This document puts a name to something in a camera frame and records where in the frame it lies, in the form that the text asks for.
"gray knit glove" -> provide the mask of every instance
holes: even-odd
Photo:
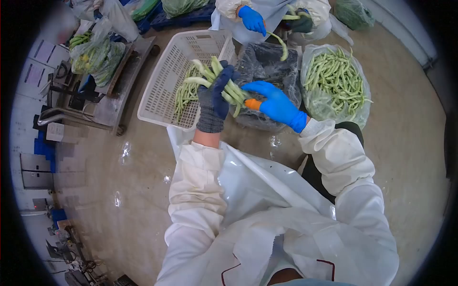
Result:
[[[222,60],[223,70],[219,73],[210,88],[201,86],[197,90],[201,115],[197,122],[197,129],[206,133],[219,133],[223,131],[224,120],[228,115],[229,103],[221,96],[221,92],[228,83],[229,79],[235,81],[239,72],[234,72],[234,67],[228,65],[226,60]]]

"dark pants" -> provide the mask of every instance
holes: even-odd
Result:
[[[361,133],[360,127],[353,122],[341,122],[336,124],[336,129],[346,129],[351,133],[354,133],[361,142],[361,145],[364,147],[363,135]],[[336,197],[328,193],[328,191],[323,187],[323,182],[321,181],[321,173],[315,166],[313,162],[313,156],[309,155],[307,162],[305,163],[304,171],[302,172],[302,177],[309,182],[312,187],[314,187],[320,194],[328,199],[331,203],[335,204]]]

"red trim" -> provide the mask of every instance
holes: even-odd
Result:
[[[326,261],[326,260],[321,260],[321,259],[317,259],[317,261],[328,263],[333,266],[333,276],[331,278],[331,281],[334,281],[334,272],[336,270],[336,265],[334,265],[334,263],[332,263],[331,261]]]
[[[241,264],[242,264],[242,263],[239,263],[239,265],[236,265],[236,266],[234,266],[234,267],[231,267],[231,268],[226,269],[226,270],[224,270],[223,272],[221,272],[221,282],[223,283],[223,286],[226,286],[226,284],[224,283],[224,276],[223,276],[223,274],[224,274],[226,271],[229,271],[229,270],[231,270],[231,269],[234,269],[234,268],[237,267],[237,266],[240,266]]]

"paper sign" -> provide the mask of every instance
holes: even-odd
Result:
[[[48,124],[48,128],[46,129],[46,140],[52,141],[62,141],[64,138],[64,127],[65,125],[51,122]]]
[[[35,52],[34,58],[41,63],[47,63],[54,49],[55,49],[54,44],[51,44],[50,42],[42,40],[40,45],[38,46],[37,51]]]
[[[25,82],[33,86],[40,86],[41,77],[43,76],[44,68],[34,64],[30,64]]]

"wheel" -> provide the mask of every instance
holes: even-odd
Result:
[[[158,45],[154,45],[149,51],[149,54],[153,57],[158,56],[161,53],[161,48]]]
[[[124,132],[125,130],[127,129],[127,127],[125,125],[118,125],[118,130],[116,131],[116,136],[122,136],[124,135]]]

